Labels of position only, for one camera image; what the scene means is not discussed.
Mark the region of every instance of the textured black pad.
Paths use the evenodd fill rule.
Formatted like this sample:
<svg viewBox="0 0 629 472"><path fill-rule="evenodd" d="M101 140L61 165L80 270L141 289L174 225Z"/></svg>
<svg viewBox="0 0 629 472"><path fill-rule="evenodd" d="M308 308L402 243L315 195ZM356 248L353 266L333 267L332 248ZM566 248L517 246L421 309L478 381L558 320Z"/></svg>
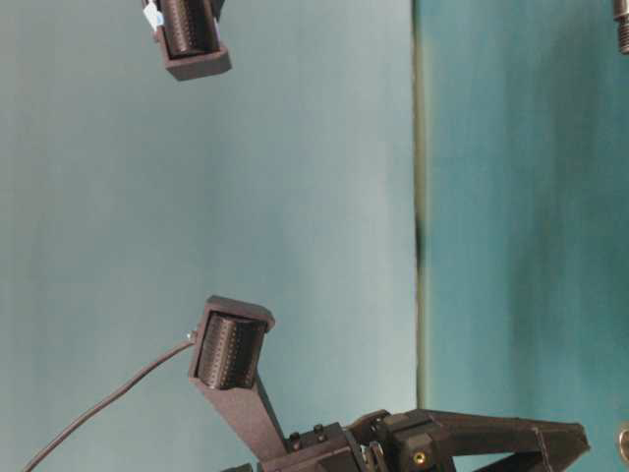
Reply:
<svg viewBox="0 0 629 472"><path fill-rule="evenodd" d="M208 0L161 0L168 50L172 57L218 50Z"/></svg>
<svg viewBox="0 0 629 472"><path fill-rule="evenodd" d="M266 324L212 313L201 347L199 379L219 390L251 388Z"/></svg>

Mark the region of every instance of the wire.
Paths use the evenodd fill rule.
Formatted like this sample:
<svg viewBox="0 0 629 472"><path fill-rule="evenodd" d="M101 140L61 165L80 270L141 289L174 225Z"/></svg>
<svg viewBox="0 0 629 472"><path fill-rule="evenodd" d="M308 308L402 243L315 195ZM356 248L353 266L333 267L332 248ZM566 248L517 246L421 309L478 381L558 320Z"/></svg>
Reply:
<svg viewBox="0 0 629 472"><path fill-rule="evenodd" d="M193 346L195 344L195 337L196 337L196 334L194 332L189 334L187 341L184 341L178 344L177 346L172 348L170 351L162 354L160 357L155 359L153 362L148 364L146 367L140 370L137 374L131 377L126 383L121 385L118 389L116 389L115 391L113 391L112 393L104 397L102 400L100 400L98 403L96 403L94 406L89 408L83 415L81 415L79 418L73 421L70 425L68 425L65 430L59 433L59 435L57 435L57 437L54 440L52 440L44 449L38 452L35 455L35 457L30 460L27 466L24 469L22 469L22 472L30 472L31 470L33 470L39 464L39 462L41 462L59 444L65 441L69 435L71 435L74 431L76 431L88 419L90 419L92 416L94 416L103 408L111 405L114 401L116 401L118 398L123 396L129 390L131 390L139 381L141 381L144 377L146 377L146 375L148 375L155 368L159 367L161 364L171 359L172 357L175 357L180 352L185 351L189 347Z"/></svg>

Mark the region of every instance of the teal wall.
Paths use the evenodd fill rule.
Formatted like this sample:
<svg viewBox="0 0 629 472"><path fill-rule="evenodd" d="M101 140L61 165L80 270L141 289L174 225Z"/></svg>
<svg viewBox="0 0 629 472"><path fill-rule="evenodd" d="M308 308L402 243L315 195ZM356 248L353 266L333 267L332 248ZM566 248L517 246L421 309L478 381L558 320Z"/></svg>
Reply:
<svg viewBox="0 0 629 472"><path fill-rule="evenodd" d="M426 136L425 404L629 419L629 58L611 2L417 4Z"/></svg>
<svg viewBox="0 0 629 472"><path fill-rule="evenodd" d="M0 469L170 348L212 293L263 304L286 433L415 405L411 7L227 2L227 75L177 84L139 1L0 15ZM41 470L250 460L155 372Z"/></svg>

